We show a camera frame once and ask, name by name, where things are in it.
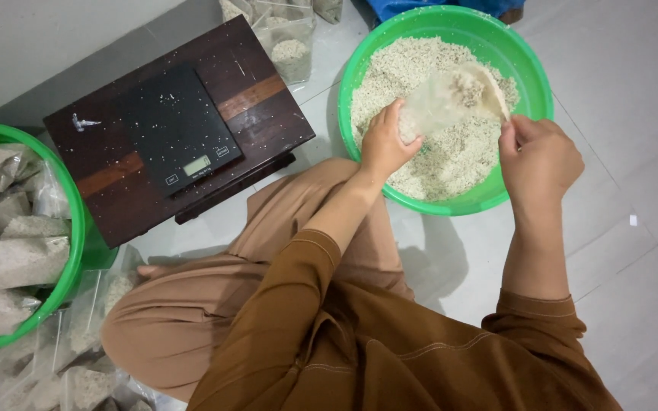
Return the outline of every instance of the blue tarp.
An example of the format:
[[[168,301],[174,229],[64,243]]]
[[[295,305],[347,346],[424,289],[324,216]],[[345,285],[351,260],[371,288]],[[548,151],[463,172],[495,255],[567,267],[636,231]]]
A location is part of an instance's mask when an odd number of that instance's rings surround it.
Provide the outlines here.
[[[507,10],[521,8],[524,0],[367,0],[380,21],[422,6],[456,5],[499,17]]]

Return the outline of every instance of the green plastic basin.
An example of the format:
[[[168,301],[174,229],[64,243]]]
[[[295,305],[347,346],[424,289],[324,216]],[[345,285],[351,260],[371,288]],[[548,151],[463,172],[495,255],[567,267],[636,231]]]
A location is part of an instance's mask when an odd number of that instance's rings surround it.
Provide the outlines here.
[[[32,148],[42,159],[50,162],[55,168],[57,178],[62,185],[70,203],[72,214],[72,233],[70,237],[70,257],[63,269],[52,293],[43,301],[40,308],[23,322],[16,332],[8,336],[0,336],[0,348],[34,330],[52,312],[60,307],[70,294],[73,285],[77,284],[80,273],[84,270],[109,268],[113,264],[118,248],[109,249],[96,228],[93,218],[80,198],[78,187],[67,172],[60,158],[47,146],[31,135],[13,127],[0,125],[1,143],[24,143]]]
[[[465,45],[481,62],[489,62],[505,76],[517,80],[520,101],[514,113],[533,120],[553,119],[553,95],[545,70],[535,52],[509,26],[488,14],[460,6],[419,7],[382,23],[352,54],[339,91],[339,129],[347,151],[360,161],[360,149],[352,136],[352,91],[364,78],[376,50],[401,37],[441,37],[444,42]],[[440,216],[463,216],[491,209],[509,198],[497,165],[482,183],[444,201],[419,201],[385,184],[382,192],[408,209]]]

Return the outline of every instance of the person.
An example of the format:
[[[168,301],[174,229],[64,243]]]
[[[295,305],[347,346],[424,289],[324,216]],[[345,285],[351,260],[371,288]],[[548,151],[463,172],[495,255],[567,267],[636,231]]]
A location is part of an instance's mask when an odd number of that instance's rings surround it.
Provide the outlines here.
[[[583,171],[555,123],[514,116],[499,158],[516,230],[481,328],[413,301],[381,189],[404,145],[397,100],[361,164],[328,159],[248,200],[219,255],[145,266],[108,315],[113,361],[188,410],[620,409],[578,342],[562,197]]]

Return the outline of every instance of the wooden tabletop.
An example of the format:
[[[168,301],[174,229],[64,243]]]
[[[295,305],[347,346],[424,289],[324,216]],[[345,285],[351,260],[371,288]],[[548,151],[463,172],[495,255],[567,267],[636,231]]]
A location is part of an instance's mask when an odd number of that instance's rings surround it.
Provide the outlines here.
[[[141,82],[190,64],[245,157],[165,198],[115,109]],[[78,132],[78,119],[100,121]],[[183,223],[294,160],[315,137],[306,118],[241,16],[124,75],[44,119],[67,169],[110,247],[177,216]]]

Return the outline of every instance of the brown long-sleeve shirt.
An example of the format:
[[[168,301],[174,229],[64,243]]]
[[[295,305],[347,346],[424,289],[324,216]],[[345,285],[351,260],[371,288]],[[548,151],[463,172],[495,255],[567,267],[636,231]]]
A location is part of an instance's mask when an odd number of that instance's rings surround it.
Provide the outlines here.
[[[188,410],[620,409],[578,339],[572,299],[502,291],[477,328],[386,290],[332,282],[304,230],[235,318]]]

